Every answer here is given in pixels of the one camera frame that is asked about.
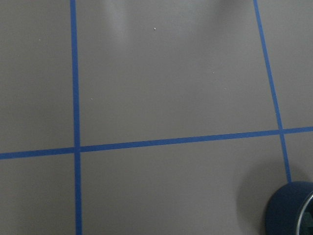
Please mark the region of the dark blue pot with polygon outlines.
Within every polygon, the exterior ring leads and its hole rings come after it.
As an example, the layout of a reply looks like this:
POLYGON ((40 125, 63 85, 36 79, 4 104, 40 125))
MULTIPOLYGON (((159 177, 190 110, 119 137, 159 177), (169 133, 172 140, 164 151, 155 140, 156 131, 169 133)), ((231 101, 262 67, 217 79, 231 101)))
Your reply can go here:
POLYGON ((291 182, 275 192, 266 208, 265 231, 267 235, 313 233, 312 182, 291 182))

